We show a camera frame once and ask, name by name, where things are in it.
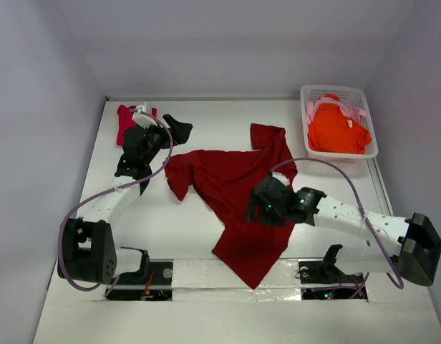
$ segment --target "laundry basket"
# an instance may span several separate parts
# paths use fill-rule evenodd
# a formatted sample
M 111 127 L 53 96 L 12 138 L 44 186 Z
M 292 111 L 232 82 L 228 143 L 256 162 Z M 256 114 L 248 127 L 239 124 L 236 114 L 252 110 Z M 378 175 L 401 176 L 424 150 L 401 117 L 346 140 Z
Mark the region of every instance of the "laundry basket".
M 318 152 L 309 147 L 308 142 L 308 125 L 306 124 L 306 102 L 316 102 L 320 97 L 331 93 L 340 98 L 340 101 L 346 105 L 353 105 L 357 108 L 364 109 L 367 112 L 367 118 L 360 123 L 370 132 L 372 142 L 365 147 L 365 154 L 348 154 L 348 153 L 329 153 Z M 369 106 L 365 94 L 359 88 L 333 85 L 305 85 L 300 89 L 301 100 L 301 120 L 304 129 L 305 147 L 308 151 L 308 157 L 319 158 L 330 161 L 358 161 L 359 159 L 374 158 L 378 154 L 377 138 L 373 129 L 372 117 L 370 116 Z

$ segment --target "purple cable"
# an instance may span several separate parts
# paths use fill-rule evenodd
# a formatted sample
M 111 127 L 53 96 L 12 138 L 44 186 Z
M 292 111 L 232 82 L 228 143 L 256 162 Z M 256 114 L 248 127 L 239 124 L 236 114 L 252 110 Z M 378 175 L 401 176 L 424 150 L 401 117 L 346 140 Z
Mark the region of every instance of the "purple cable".
M 150 176 L 138 179 L 137 181 L 132 181 L 126 184 L 122 184 L 120 186 L 117 187 L 117 189 L 119 188 L 128 188 L 130 186 L 142 183 L 143 181 L 148 181 L 149 179 L 151 179 L 152 177 L 158 175 L 168 164 L 168 161 L 170 161 L 171 158 L 171 153 L 173 152 L 173 137 L 171 136 L 170 131 L 168 130 L 168 128 L 166 128 L 166 125 L 164 124 L 164 122 L 162 122 L 161 120 L 154 118 L 153 116 L 151 116 L 148 113 L 145 113 L 143 111 L 140 111 L 140 113 L 142 113 L 144 116 L 150 117 L 152 118 L 155 122 L 157 122 L 159 124 L 160 127 L 162 127 L 163 129 L 165 129 L 166 133 L 168 134 L 168 137 L 170 138 L 170 150 L 168 151 L 168 156 L 166 158 L 166 160 L 163 162 L 162 166 L 156 170 L 156 172 L 152 173 Z M 71 276 L 69 276 L 69 273 L 66 269 L 66 265 L 64 264 L 64 260 L 63 260 L 63 233 L 64 233 L 64 228 L 66 227 L 66 223 L 68 222 L 70 216 L 77 210 L 79 209 L 81 206 L 84 206 L 85 204 L 89 203 L 90 201 L 93 201 L 94 199 L 97 199 L 98 197 L 110 194 L 112 192 L 114 192 L 116 189 L 115 188 L 109 188 L 107 190 L 101 191 L 93 196 L 90 196 L 88 199 L 85 199 L 84 201 L 80 202 L 79 204 L 77 204 L 76 206 L 74 206 L 70 211 L 68 211 L 68 214 L 64 217 L 62 224 L 60 225 L 60 230 L 58 233 L 58 262 L 60 264 L 60 269 L 62 270 L 62 274 L 64 276 L 64 278 L 66 279 L 66 281 L 68 281 L 68 283 L 71 284 L 71 286 L 73 286 L 74 288 L 76 288 L 77 290 L 80 290 L 81 292 L 90 292 L 92 290 L 97 289 L 100 286 L 100 283 L 98 283 L 97 285 L 94 285 L 93 287 L 82 287 L 80 285 L 78 285 L 72 278 Z M 115 285 L 115 283 L 117 283 L 118 278 L 116 278 L 116 280 L 113 282 L 113 286 Z
M 117 282 L 119 282 L 119 277 L 120 277 L 120 275 L 114 279 L 114 282 L 111 284 L 111 287 L 108 290 L 106 290 L 105 297 L 107 297 L 111 293 L 111 291 L 114 289 Z
M 286 165 L 287 163 L 292 163 L 292 162 L 295 162 L 295 161 L 303 161 L 303 160 L 305 160 L 305 161 L 316 161 L 318 163 L 323 163 L 323 164 L 325 164 L 327 166 L 335 168 L 346 179 L 346 181 L 348 182 L 349 186 L 351 186 L 351 190 L 352 190 L 352 192 L 354 194 L 354 198 L 356 199 L 357 207 L 359 208 L 359 212 L 361 213 L 362 217 L 365 218 L 365 223 L 367 224 L 368 229 L 370 230 L 370 232 L 372 233 L 373 237 L 377 241 L 378 247 L 379 247 L 379 249 L 381 249 L 381 252 L 383 253 L 384 257 L 386 258 L 387 263 L 391 267 L 391 270 L 394 272 L 395 277 L 397 278 L 397 282 L 394 281 L 394 279 L 392 278 L 390 273 L 387 273 L 388 278 L 391 280 L 392 284 L 395 285 L 397 288 L 404 289 L 404 282 L 402 281 L 402 278 L 400 277 L 399 272 L 397 271 L 397 268 L 395 267 L 395 265 L 392 262 L 391 258 L 389 258 L 389 253 L 387 252 L 386 247 L 384 247 L 383 243 L 381 242 L 381 239 L 379 238 L 379 235 L 377 234 L 377 232 L 373 228 L 372 223 L 370 222 L 369 218 L 365 214 L 365 209 L 364 209 L 364 206 L 362 205 L 361 198 L 359 196 L 359 193 L 356 190 L 356 187 L 354 186 L 352 180 L 348 177 L 348 175 L 342 169 L 340 169 L 339 167 L 335 166 L 333 163 L 329 163 L 327 161 L 323 161 L 323 160 L 319 160 L 319 159 L 295 158 L 295 159 L 286 160 L 286 161 L 283 161 L 282 163 L 279 163 L 278 165 L 276 165 L 275 167 L 273 167 L 271 169 L 271 172 L 277 170 L 278 168 L 280 168 L 283 165 Z M 359 288 L 355 287 L 355 289 L 357 289 L 357 291 L 350 297 L 350 299 L 354 299 L 357 296 L 357 294 L 359 294 L 362 291 L 362 288 L 365 286 L 365 283 L 367 281 L 367 278 L 369 278 L 369 275 L 370 275 L 370 273 L 366 273 L 365 274 L 364 281 L 360 284 Z M 352 287 L 351 286 L 345 286 L 343 288 L 351 289 Z

